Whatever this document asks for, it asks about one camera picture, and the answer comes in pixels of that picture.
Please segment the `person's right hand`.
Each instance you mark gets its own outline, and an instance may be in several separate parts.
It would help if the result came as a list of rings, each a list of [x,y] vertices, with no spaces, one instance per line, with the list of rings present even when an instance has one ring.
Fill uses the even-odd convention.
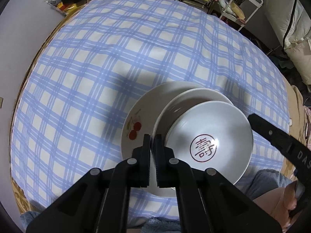
[[[297,198],[295,196],[296,184],[297,182],[292,182],[291,184],[286,186],[283,193],[279,218],[279,223],[283,231],[287,230],[287,228],[292,224],[293,221],[293,219],[289,216],[289,212],[294,210],[297,206]]]

